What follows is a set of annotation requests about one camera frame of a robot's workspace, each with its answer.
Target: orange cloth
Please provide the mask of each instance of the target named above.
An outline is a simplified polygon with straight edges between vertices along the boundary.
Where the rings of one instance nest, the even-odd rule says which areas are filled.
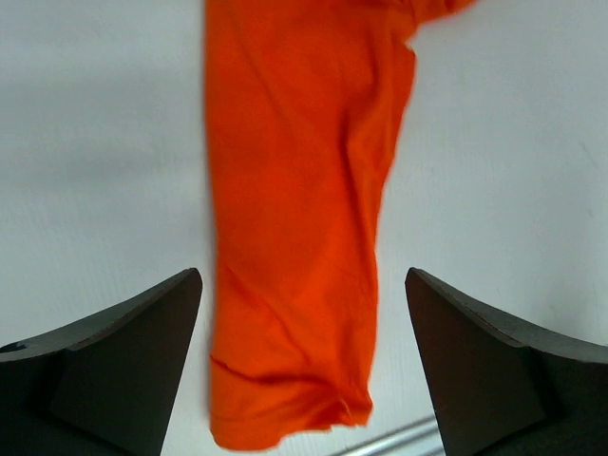
[[[405,41],[471,1],[207,0],[220,446],[367,423],[376,223],[415,66]]]

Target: red-orange fabric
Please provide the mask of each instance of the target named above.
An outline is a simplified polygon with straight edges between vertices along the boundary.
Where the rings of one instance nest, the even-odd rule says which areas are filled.
[[[207,0],[220,446],[367,423],[376,224],[415,67],[405,42],[471,1]]]

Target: orange garment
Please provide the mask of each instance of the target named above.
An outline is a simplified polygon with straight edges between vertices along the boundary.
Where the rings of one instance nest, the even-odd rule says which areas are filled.
[[[376,223],[415,66],[404,43],[471,1],[207,0],[218,445],[367,423]]]

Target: white table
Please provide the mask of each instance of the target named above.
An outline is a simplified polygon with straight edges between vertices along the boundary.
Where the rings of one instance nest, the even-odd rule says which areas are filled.
[[[207,428],[200,18],[199,0],[0,4],[0,345],[198,267],[205,290],[167,456],[227,454]],[[608,342],[607,22],[603,0],[483,0],[419,34],[380,221],[370,425],[269,454],[330,454],[432,413],[410,266]]]

